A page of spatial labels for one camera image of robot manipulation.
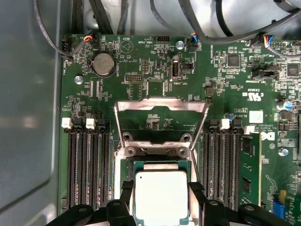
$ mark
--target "white connector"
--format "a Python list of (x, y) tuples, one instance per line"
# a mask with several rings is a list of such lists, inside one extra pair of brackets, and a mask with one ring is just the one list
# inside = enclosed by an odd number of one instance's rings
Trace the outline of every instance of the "white connector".
[(86, 119), (86, 128), (95, 130), (95, 120), (94, 119)]
[(220, 128), (220, 130), (229, 129), (230, 128), (230, 120), (229, 119), (221, 119), (219, 128)]
[(71, 118), (62, 118), (62, 127), (64, 129), (72, 129), (73, 124), (71, 122)]

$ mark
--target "black cable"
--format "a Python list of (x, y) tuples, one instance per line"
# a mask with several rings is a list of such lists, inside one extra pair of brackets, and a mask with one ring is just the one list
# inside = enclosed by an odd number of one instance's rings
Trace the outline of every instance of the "black cable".
[(154, 0), (150, 0), (150, 9), (151, 12), (153, 13), (154, 17), (156, 18), (156, 20), (162, 24), (164, 27), (166, 27), (167, 29), (173, 31), (174, 33), (181, 35), (183, 37), (190, 37), (186, 34), (183, 34), (182, 32), (180, 32), (178, 29), (176, 29), (175, 27), (172, 27), (171, 25), (169, 25), (160, 15), (160, 13), (157, 11), (157, 8), (155, 6), (155, 2)]
[(101, 0), (89, 0), (101, 34), (113, 34), (108, 15)]
[(72, 52), (65, 52), (65, 51), (61, 50), (58, 46), (55, 45), (55, 43), (53, 43), (53, 41), (51, 40), (51, 38), (49, 37), (49, 35), (45, 29), (45, 26), (42, 21), (41, 13), (39, 10), (38, 0), (33, 0), (33, 9), (34, 9), (34, 14), (38, 21), (39, 27), (40, 27), (45, 39), (50, 44), (50, 46), (52, 48), (54, 48), (58, 53), (71, 57), (71, 56), (75, 55), (76, 53), (78, 53), (81, 50), (81, 48), (83, 48), (83, 46), (85, 45), (84, 41), (82, 41)]
[(118, 24), (117, 34), (126, 33), (127, 15), (128, 15), (128, 1), (121, 0), (121, 13), (120, 13), (120, 20)]
[(73, 34), (82, 34), (84, 32), (82, 0), (72, 0), (71, 32)]
[(232, 37), (226, 37), (226, 38), (212, 38), (212, 37), (205, 36), (202, 28), (200, 27), (200, 25), (198, 23), (195, 13), (192, 9), (190, 0), (178, 0), (178, 1), (180, 3), (182, 11), (185, 14), (188, 22), (190, 23), (190, 25), (192, 26), (194, 31), (198, 34), (198, 37), (201, 40), (201, 42), (208, 43), (208, 44), (229, 44), (229, 43), (240, 41), (240, 40), (250, 40), (250, 39), (253, 39), (259, 33), (263, 33), (263, 34), (268, 33), (270, 31), (286, 24), (287, 22), (291, 21), (292, 19), (294, 19), (298, 16), (301, 16), (301, 10), (298, 10), (270, 25), (267, 25), (263, 28), (257, 29), (252, 32), (235, 35)]
[(231, 37), (233, 36), (232, 32), (230, 31), (230, 29), (228, 28), (228, 26), (226, 25), (225, 19), (224, 19), (224, 15), (222, 13), (222, 0), (215, 0), (215, 11), (216, 11), (216, 17), (217, 17), (217, 21), (218, 24), (220, 25), (222, 31), (224, 32), (224, 34), (227, 37)]

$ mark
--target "dimm slot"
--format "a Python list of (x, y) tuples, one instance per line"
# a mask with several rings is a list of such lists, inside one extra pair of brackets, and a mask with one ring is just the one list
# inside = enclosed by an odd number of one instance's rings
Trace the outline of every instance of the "dimm slot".
[(225, 202), (225, 181), (226, 181), (226, 134), (220, 134), (220, 141), (219, 141), (219, 200), (221, 202)]
[(82, 197), (81, 204), (90, 205), (90, 191), (91, 191), (91, 143), (92, 143), (92, 134), (87, 131), (83, 134), (83, 152), (82, 152)]
[(82, 196), (81, 174), (82, 174), (82, 151), (83, 151), (83, 134), (81, 131), (76, 133), (75, 142), (75, 193), (74, 203), (79, 205)]
[(68, 135), (68, 188), (67, 188), (68, 208), (70, 208), (74, 205), (75, 142), (76, 142), (76, 134), (74, 132), (69, 131), (69, 135)]
[(100, 135), (97, 133), (93, 134), (93, 147), (92, 147), (92, 174), (91, 183), (92, 183), (92, 206), (94, 210), (99, 209), (100, 207)]
[(214, 197), (214, 154), (215, 154), (215, 133), (209, 134), (209, 153), (208, 153), (208, 186), (209, 196), (208, 199)]
[(208, 153), (209, 153), (209, 134), (206, 133), (204, 135), (204, 142), (203, 142), (203, 151), (202, 151), (202, 185), (205, 189), (206, 197), (209, 196), (209, 189), (208, 189)]
[(230, 135), (230, 161), (229, 161), (229, 205), (232, 210), (236, 210), (238, 206), (238, 149), (239, 149), (239, 134), (233, 131)]
[(102, 181), (101, 181), (101, 203), (109, 198), (109, 178), (110, 178), (110, 144), (109, 135), (100, 134), (101, 138), (101, 168), (102, 168)]
[(214, 180), (214, 193), (213, 199), (218, 199), (220, 192), (220, 177), (219, 177), (219, 161), (220, 161), (220, 146), (219, 146), (220, 134), (216, 133), (214, 137), (214, 168), (213, 168), (213, 180)]
[(225, 168), (224, 168), (224, 175), (225, 175), (225, 180), (224, 180), (224, 188), (225, 188), (225, 193), (224, 193), (224, 205), (226, 207), (229, 206), (229, 181), (231, 180), (230, 177), (230, 172), (229, 172), (229, 166), (230, 166), (230, 135), (225, 134), (225, 145), (224, 145), (224, 162), (225, 162)]

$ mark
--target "blue capacitor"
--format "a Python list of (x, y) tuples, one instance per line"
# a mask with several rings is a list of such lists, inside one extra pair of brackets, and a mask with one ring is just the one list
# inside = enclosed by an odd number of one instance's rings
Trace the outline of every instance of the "blue capacitor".
[(225, 113), (224, 119), (229, 119), (230, 121), (232, 121), (233, 119), (235, 119), (235, 116), (232, 113)]
[(292, 102), (290, 101), (282, 101), (277, 104), (277, 109), (280, 111), (286, 110), (290, 111), (292, 109)]

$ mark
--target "green circuit board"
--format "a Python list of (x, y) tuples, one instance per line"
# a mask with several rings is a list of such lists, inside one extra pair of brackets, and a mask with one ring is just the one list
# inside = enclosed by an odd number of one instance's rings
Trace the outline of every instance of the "green circuit board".
[[(70, 35), (66, 39), (74, 47), (82, 41), (83, 36)], [(180, 40), (185, 45), (181, 50), (175, 47)], [(159, 44), (157, 36), (106, 35), (100, 37), (98, 44), (95, 47), (87, 43), (72, 61), (65, 60), (63, 63), (62, 118), (80, 118), (84, 122), (87, 115), (93, 116), (95, 119), (102, 119), (101, 126), (105, 128), (105, 132), (91, 134), (84, 131), (84, 126), (82, 134), (62, 129), (59, 213), (72, 203), (92, 204), (115, 197), (114, 151), (119, 144), (119, 137), (113, 111), (114, 103), (120, 100), (138, 101), (150, 96), (176, 97), (209, 104), (204, 130), (196, 145), (201, 176), (204, 175), (204, 150), (208, 149), (209, 153), (214, 151), (211, 150), (209, 140), (220, 140), (223, 135), (222, 132), (216, 132), (218, 128), (212, 127), (213, 121), (210, 120), (219, 121), (224, 118), (225, 113), (232, 113), (241, 122), (237, 145), (243, 148), (238, 153), (241, 155), (239, 162), (236, 162), (239, 164), (236, 167), (240, 174), (235, 185), (238, 196), (236, 204), (252, 202), (273, 211), (273, 201), (279, 198), (281, 190), (293, 195), (301, 193), (299, 59), (279, 58), (262, 46), (249, 46), (247, 41), (218, 46), (198, 43), (196, 51), (191, 50), (189, 40), (182, 37), (171, 37), (166, 43)], [(272, 46), (292, 54), (300, 51), (300, 46), (290, 41), (275, 41)], [(91, 67), (93, 57), (100, 52), (110, 54), (116, 62), (116, 70), (108, 78), (99, 77)], [(180, 58), (180, 72), (177, 76), (172, 76), (171, 60), (176, 55)], [(264, 77), (254, 77), (257, 69), (261, 72), (266, 70)], [(74, 81), (77, 75), (83, 78), (81, 84)], [(283, 115), (277, 105), (286, 100), (291, 101), (293, 106)], [(179, 113), (157, 107), (151, 111), (122, 112), (120, 118), (123, 130), (131, 131), (136, 140), (160, 143), (167, 140), (177, 141), (183, 133), (192, 134), (200, 116), (197, 113)], [(244, 146), (244, 139), (248, 137), (244, 137), (246, 135), (243, 130), (247, 126), (254, 126), (255, 133), (251, 136), (250, 144)], [(82, 136), (85, 137), (81, 144), (82, 149), (77, 150)], [(205, 144), (206, 139), (209, 141), (208, 146)], [(97, 140), (94, 146), (99, 147), (101, 143), (102, 150), (107, 150), (96, 160), (96, 167), (89, 166), (92, 164), (89, 156), (93, 155), (91, 140)], [(82, 160), (87, 159), (81, 168), (84, 170), (83, 176), (80, 177), (81, 169), (72, 169), (70, 166), (72, 159), (68, 153), (74, 148), (75, 152), (80, 153)], [(279, 155), (281, 148), (287, 149), (289, 154)], [(121, 163), (121, 178), (129, 179), (128, 167), (126, 161)], [(80, 178), (77, 180), (85, 182), (83, 185), (78, 185), (74, 178), (69, 179), (74, 170)], [(99, 190), (92, 188), (95, 185), (89, 182), (96, 173), (102, 184)], [(73, 190), (77, 195), (82, 192), (83, 198), (73, 197), (69, 200), (70, 183), (76, 184)], [(101, 198), (84, 195), (91, 195), (92, 191), (95, 194), (101, 193)]]

